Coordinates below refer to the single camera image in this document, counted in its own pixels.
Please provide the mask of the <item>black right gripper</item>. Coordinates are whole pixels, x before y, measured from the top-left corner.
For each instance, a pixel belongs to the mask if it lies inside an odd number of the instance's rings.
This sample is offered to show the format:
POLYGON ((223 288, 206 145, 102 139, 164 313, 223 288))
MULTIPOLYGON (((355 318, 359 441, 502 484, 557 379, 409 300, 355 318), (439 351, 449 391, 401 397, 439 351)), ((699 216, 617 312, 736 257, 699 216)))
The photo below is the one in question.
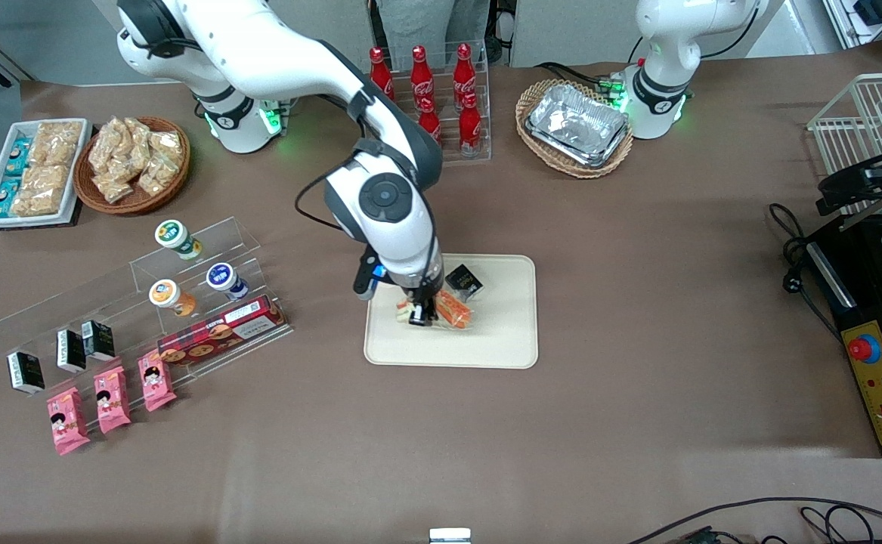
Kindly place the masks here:
POLYGON ((407 274, 397 276, 397 286, 407 302, 407 324, 424 327, 440 320, 433 299, 444 286, 443 274, 407 274))

